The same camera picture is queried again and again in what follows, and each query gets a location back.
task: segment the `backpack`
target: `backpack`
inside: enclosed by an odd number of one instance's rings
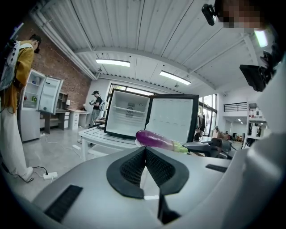
[[[102,100],[101,104],[99,105],[99,109],[102,110],[102,111],[106,111],[107,106],[108,106],[108,102]]]
[[[33,48],[29,43],[20,45],[19,41],[9,40],[1,53],[0,91],[8,88],[15,78],[15,66],[18,54],[22,48]]]

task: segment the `ceiling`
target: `ceiling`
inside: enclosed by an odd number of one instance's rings
[[[247,117],[224,117],[225,120],[231,122],[231,123],[240,123],[243,122],[243,124],[246,124],[247,122]]]
[[[263,50],[253,33],[223,28],[221,23],[209,26],[201,8],[213,2],[51,0],[42,1],[32,14],[92,79],[100,73],[205,96],[246,86],[239,65],[258,65]],[[96,58],[130,61],[130,68],[97,64]],[[177,81],[160,76],[161,70],[191,84],[178,82],[175,88]]]

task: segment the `white table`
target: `white table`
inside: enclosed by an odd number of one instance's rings
[[[81,157],[84,161],[88,154],[88,143],[96,144],[93,149],[96,150],[98,148],[98,152],[100,153],[103,153],[103,151],[114,152],[114,150],[121,151],[137,147],[134,140],[111,136],[104,133],[103,129],[98,129],[97,127],[80,131],[79,135],[82,137]]]

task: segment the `black monitor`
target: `black monitor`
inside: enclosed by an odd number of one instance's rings
[[[261,75],[261,68],[255,65],[240,65],[240,69],[248,82],[248,85],[253,87],[255,91],[263,91],[265,88],[265,82]]]

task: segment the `brick wall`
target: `brick wall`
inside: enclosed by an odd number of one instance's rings
[[[70,108],[82,108],[89,90],[91,79],[57,48],[57,46],[39,29],[30,17],[23,19],[17,40],[28,40],[38,34],[42,38],[39,54],[35,54],[32,68],[45,75],[63,79],[61,91],[68,94]]]

